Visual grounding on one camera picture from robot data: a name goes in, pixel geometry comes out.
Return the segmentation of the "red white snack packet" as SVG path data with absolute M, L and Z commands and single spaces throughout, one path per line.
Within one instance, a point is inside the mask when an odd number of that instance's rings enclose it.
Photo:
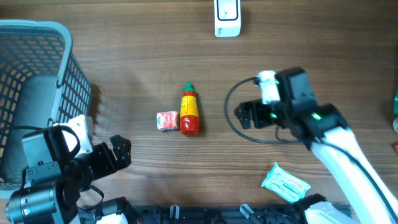
M 156 114 L 157 129 L 159 131 L 178 130 L 179 119 L 177 111 L 159 112 Z

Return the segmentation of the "red sauce bottle green cap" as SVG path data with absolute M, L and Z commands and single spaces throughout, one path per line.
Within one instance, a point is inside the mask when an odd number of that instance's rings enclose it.
M 184 136 L 196 136 L 199 133 L 200 122 L 196 91 L 190 82 L 186 83 L 180 106 L 180 132 Z

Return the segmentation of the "mint green white pouch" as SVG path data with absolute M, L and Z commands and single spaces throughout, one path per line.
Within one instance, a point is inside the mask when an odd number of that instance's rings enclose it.
M 261 187 L 273 191 L 289 203 L 303 199 L 307 191 L 311 189 L 310 184 L 288 173 L 277 162 L 268 172 Z

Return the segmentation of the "green 3M gloves package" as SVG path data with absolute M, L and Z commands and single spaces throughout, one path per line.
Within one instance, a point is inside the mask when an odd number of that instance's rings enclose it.
M 394 96 L 393 115 L 398 116 L 398 89 L 396 90 L 396 94 Z

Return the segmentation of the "green lid jar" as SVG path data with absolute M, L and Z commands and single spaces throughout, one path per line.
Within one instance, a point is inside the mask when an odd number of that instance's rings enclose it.
M 392 127 L 393 127 L 394 131 L 395 131 L 396 133 L 398 133 L 398 118 L 395 118 L 395 119 L 393 120 Z

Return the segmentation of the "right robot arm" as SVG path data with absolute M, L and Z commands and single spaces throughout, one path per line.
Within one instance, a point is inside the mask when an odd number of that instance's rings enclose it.
M 248 78 L 261 89 L 261 126 L 289 128 L 325 165 L 359 220 L 397 223 L 397 199 L 377 175 L 347 121 L 331 104 L 319 105 L 302 68 L 263 71 Z

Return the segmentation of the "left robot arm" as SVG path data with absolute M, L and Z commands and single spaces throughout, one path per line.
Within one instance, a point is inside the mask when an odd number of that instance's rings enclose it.
M 30 164 L 22 171 L 22 185 L 6 205 L 6 217 L 12 223 L 134 223 L 139 214 L 126 198 L 100 200 L 88 208 L 77 201 L 81 193 L 103 192 L 92 183 L 131 164 L 131 142 L 112 136 L 113 147 L 102 142 L 92 152 L 81 153 L 77 142 L 72 149 L 64 134 L 76 137 L 68 126 L 33 129 L 22 138 L 22 147 Z

